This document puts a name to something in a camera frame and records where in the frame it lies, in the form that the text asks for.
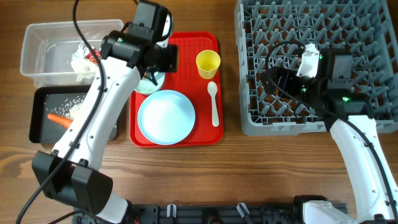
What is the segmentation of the grey dishwasher rack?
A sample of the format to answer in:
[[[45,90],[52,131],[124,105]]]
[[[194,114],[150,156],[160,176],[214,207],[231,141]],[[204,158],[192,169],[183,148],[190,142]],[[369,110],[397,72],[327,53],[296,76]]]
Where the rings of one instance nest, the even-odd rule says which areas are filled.
[[[234,8],[241,128],[248,136],[325,130],[315,111],[268,94],[258,74],[268,66],[295,70],[293,41],[353,54],[355,91],[370,98],[378,133],[397,130],[397,36],[386,1],[243,1]]]

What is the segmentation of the black tray bin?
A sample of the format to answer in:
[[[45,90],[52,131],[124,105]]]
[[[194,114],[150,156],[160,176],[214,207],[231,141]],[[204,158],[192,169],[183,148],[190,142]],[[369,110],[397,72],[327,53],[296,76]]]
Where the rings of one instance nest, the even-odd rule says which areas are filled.
[[[47,115],[53,114],[50,110],[54,106],[60,106],[61,100],[64,100],[67,96],[86,95],[89,89],[88,85],[39,88],[34,95],[29,131],[30,141],[32,143],[53,144],[60,140],[67,129],[49,120]]]

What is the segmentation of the white plastic spoon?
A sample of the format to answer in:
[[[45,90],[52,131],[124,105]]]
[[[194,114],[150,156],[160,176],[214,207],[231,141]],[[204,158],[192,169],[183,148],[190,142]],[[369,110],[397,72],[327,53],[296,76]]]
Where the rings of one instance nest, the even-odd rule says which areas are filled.
[[[218,117],[218,110],[216,105],[216,94],[218,92],[218,87],[215,82],[209,82],[207,87],[208,93],[211,97],[211,120],[212,125],[217,127],[220,125],[219,117]]]

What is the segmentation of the large light blue plate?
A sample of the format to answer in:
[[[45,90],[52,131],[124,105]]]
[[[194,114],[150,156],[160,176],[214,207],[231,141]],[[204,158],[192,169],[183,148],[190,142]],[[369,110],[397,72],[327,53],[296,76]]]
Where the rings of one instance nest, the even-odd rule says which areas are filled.
[[[175,90],[162,90],[148,96],[137,112],[137,124],[143,136],[161,146],[183,141],[196,121],[192,102]]]

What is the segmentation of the orange carrot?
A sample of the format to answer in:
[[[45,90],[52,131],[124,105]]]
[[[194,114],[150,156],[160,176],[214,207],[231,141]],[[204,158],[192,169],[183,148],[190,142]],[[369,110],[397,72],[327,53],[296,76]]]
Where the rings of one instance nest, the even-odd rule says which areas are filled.
[[[63,116],[59,116],[57,114],[48,114],[47,118],[49,120],[53,121],[54,123],[57,123],[57,124],[63,126],[66,129],[68,129],[73,122],[72,119],[68,119]]]

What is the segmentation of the white rice pile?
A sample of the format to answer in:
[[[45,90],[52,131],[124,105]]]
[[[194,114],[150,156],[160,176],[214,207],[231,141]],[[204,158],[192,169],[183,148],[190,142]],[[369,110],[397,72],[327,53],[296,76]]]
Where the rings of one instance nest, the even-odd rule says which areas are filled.
[[[78,111],[83,104],[85,96],[85,94],[67,96],[64,100],[61,100],[60,106],[54,106],[50,112],[64,118],[75,119],[75,116],[78,114]]]

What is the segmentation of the clear plastic bin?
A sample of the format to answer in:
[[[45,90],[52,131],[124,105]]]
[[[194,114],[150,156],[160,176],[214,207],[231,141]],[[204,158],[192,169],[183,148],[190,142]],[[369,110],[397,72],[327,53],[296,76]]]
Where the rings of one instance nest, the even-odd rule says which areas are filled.
[[[27,26],[21,52],[20,72],[45,86],[89,85],[99,72],[74,72],[72,53],[84,41],[72,21]]]

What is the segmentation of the white red wrapper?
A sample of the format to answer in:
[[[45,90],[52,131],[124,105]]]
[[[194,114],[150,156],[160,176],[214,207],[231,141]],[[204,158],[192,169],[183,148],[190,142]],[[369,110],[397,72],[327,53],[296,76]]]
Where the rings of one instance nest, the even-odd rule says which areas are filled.
[[[70,65],[74,72],[99,72],[98,63],[94,55],[83,42],[72,53]]]

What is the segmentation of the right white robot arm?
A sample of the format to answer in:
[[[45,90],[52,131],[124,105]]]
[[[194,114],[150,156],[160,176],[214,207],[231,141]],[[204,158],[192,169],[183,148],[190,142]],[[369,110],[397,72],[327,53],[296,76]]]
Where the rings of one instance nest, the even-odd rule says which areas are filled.
[[[353,55],[298,42],[298,70],[269,66],[264,91],[315,110],[338,146],[356,200],[356,223],[397,223],[397,184],[381,148],[368,95],[353,90]]]

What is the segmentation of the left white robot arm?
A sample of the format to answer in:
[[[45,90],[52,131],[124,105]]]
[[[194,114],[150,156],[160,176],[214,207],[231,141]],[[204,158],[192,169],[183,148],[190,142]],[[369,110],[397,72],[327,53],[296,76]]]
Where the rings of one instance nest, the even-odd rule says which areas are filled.
[[[177,71],[178,48],[168,43],[172,30],[166,7],[138,1],[134,20],[103,38],[94,54],[99,74],[78,115],[51,153],[39,151],[33,158],[38,193],[96,222],[134,221],[131,202],[114,193],[113,180],[100,167],[113,126],[139,82]]]

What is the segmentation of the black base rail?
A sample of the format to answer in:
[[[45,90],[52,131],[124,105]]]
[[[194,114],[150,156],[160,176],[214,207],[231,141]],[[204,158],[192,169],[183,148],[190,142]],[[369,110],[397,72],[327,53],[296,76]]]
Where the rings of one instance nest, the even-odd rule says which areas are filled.
[[[249,218],[253,223],[301,223],[294,214],[291,203],[270,205],[248,205]],[[210,217],[216,216],[223,223],[247,223],[240,215],[236,205],[220,206],[177,206],[176,216],[167,213],[166,206],[133,205],[132,211],[143,224],[168,223],[207,223]]]

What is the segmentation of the yellow plastic cup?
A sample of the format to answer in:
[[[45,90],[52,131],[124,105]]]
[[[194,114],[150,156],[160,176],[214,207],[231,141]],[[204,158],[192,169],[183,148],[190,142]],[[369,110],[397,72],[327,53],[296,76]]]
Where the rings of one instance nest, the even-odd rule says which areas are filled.
[[[198,73],[204,79],[212,79],[221,64],[221,57],[213,50],[201,51],[195,59]]]

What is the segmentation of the light green bowl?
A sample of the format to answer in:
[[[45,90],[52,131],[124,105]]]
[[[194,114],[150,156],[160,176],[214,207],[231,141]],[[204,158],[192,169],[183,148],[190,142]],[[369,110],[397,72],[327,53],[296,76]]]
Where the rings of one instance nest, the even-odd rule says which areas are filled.
[[[165,81],[165,73],[164,72],[155,72],[154,73],[157,84],[153,84],[148,78],[143,78],[138,86],[134,89],[135,92],[140,93],[142,95],[151,95],[162,88],[162,85]]]

